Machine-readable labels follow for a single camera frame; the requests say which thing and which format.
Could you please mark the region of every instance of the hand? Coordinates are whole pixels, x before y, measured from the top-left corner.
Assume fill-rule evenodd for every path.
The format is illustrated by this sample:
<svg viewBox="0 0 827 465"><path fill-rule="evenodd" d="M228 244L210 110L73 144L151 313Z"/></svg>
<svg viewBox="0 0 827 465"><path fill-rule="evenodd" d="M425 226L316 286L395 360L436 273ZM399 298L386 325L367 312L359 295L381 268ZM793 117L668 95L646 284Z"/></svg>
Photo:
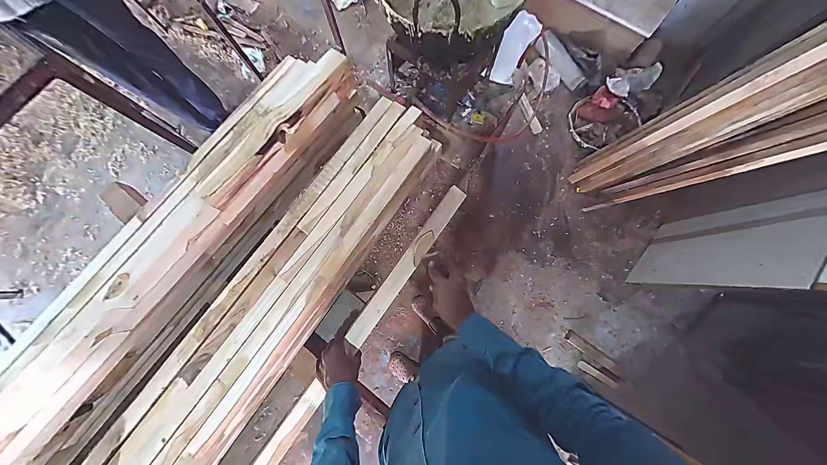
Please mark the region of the hand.
<svg viewBox="0 0 827 465"><path fill-rule="evenodd" d="M434 260L428 262L428 277L431 278L433 309L442 321L454 331L458 331L474 313L474 304L468 295L465 275L455 265L449 267L448 273L441 272Z"/></svg>
<svg viewBox="0 0 827 465"><path fill-rule="evenodd" d="M345 340L345 333L357 316L359 316L358 310L354 310L348 315L342 326L336 331L333 340L327 344L324 352L322 352L320 369L322 382L327 388L338 382L350 381L355 383L359 378L361 350L356 350L352 344Z"/></svg>

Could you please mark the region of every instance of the lumber pile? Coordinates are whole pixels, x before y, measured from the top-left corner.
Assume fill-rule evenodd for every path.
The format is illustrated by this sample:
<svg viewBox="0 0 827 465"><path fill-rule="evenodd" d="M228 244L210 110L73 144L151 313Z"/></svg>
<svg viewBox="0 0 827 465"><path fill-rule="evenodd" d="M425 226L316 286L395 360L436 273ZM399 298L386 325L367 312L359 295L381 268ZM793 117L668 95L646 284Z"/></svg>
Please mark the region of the lumber pile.
<svg viewBox="0 0 827 465"><path fill-rule="evenodd" d="M417 266L422 263L425 254L436 242L454 213L462 205L466 194L456 186L452 186L439 205L433 210L431 217L420 228L419 234L411 242L410 247L399 259L382 286L371 296L367 306L356 318L356 321L347 331L345 338L354 347L362 346L370 332L379 323L387 309L393 304L405 283L408 282ZM284 417L273 436L256 457L253 465L278 465L284 458L290 446L310 421L310 417L324 402L325 391L322 383L313 379L308 388L299 397L293 409Z"/></svg>
<svg viewBox="0 0 827 465"><path fill-rule="evenodd" d="M586 157L585 211L827 150L827 24Z"/></svg>
<svg viewBox="0 0 827 465"><path fill-rule="evenodd" d="M0 464L218 463L439 156L355 84L284 60L2 355Z"/></svg>
<svg viewBox="0 0 827 465"><path fill-rule="evenodd" d="M220 460L438 158L438 142L413 125L419 116L387 99L371 109L213 302L223 320L200 348L167 360L165 386L145 389L126 428L110 429L85 463ZM200 338L193 331L180 347Z"/></svg>

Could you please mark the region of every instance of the blue pants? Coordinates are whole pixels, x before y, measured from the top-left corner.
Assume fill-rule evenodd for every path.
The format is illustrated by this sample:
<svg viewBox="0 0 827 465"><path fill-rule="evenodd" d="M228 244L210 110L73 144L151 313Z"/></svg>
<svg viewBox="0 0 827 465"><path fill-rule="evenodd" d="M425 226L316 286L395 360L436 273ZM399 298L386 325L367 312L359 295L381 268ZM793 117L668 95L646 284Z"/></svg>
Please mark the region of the blue pants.
<svg viewBox="0 0 827 465"><path fill-rule="evenodd" d="M55 0L9 23L209 131L228 113L218 96L122 0Z"/></svg>

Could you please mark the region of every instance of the dirty floor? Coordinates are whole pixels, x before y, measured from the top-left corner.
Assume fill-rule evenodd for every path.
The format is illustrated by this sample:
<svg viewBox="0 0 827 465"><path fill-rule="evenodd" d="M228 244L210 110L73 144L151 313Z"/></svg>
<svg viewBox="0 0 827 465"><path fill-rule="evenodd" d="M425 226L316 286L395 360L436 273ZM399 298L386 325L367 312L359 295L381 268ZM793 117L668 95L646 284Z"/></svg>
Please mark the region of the dirty floor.
<svg viewBox="0 0 827 465"><path fill-rule="evenodd" d="M160 6L168 17L196 8L192 0ZM378 2L363 0L337 17L361 76L387 85L390 28ZM271 34L281 55L316 59L333 43L318 0L263 2L246 20ZM177 34L167 40L228 108L255 86L223 44ZM580 213L586 199L565 181L582 156L566 132L574 101L556 89L538 115L545 127L539 136L525 132L495 146L472 172L469 197L438 241L441 253L463 265L477 311L573 372L578 353L562 340L569 328L620 361L641 342L667 344L711 297L624 283L660 217L635 204ZM523 125L517 113L505 133ZM73 89L47 89L0 131L0 288L26 291L23 300L0 301L0 321L21 332L115 234L120 224L97 199L110 181L152 196L188 157ZM363 268L381 282L462 175L439 161ZM361 379L387 403L400 388L386 370L389 355L417 358L421 348L423 325L409 308L414 292L406 286L363 348ZM316 415L286 463L309 463L319 421ZM376 463L377 423L363 411L357 430L363 463Z"/></svg>

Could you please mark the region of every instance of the blue sleeve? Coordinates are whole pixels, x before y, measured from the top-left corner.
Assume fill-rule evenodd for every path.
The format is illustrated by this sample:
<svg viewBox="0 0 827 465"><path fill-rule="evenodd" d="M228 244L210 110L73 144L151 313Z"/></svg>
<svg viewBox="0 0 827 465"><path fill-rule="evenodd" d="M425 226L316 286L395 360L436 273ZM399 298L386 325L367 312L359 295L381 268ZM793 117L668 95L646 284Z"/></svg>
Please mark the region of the blue sleeve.
<svg viewBox="0 0 827 465"><path fill-rule="evenodd" d="M685 465L652 432L484 317L472 315L459 336L504 383L517 408L583 465Z"/></svg>
<svg viewBox="0 0 827 465"><path fill-rule="evenodd" d="M313 448L312 465L359 465L353 422L361 399L351 382L334 384L324 397L322 430Z"/></svg>

